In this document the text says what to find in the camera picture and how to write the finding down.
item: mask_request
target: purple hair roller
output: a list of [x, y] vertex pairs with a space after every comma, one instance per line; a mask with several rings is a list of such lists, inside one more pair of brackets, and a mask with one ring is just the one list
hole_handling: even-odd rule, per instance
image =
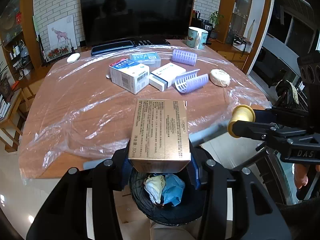
[[194, 66], [197, 61], [197, 54], [181, 49], [174, 49], [171, 61]]

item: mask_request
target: finger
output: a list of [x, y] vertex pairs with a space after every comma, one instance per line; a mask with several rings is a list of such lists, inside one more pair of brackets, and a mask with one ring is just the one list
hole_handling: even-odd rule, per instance
[[297, 189], [301, 189], [302, 186], [307, 185], [308, 183], [308, 168], [303, 166], [302, 164], [294, 165], [294, 184]]

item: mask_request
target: gold box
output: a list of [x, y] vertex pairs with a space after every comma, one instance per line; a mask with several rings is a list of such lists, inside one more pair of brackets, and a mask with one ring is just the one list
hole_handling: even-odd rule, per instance
[[138, 99], [128, 158], [139, 172], [181, 171], [191, 160], [186, 102]]

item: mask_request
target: black tv screen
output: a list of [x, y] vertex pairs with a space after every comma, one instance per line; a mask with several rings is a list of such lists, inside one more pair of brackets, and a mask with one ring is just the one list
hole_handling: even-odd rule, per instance
[[81, 0], [87, 45], [188, 33], [193, 0]]

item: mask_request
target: teal cup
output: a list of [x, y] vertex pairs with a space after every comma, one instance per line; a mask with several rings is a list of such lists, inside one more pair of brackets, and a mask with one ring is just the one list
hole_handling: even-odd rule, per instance
[[189, 27], [186, 44], [194, 49], [203, 49], [207, 37], [208, 31], [196, 27]]

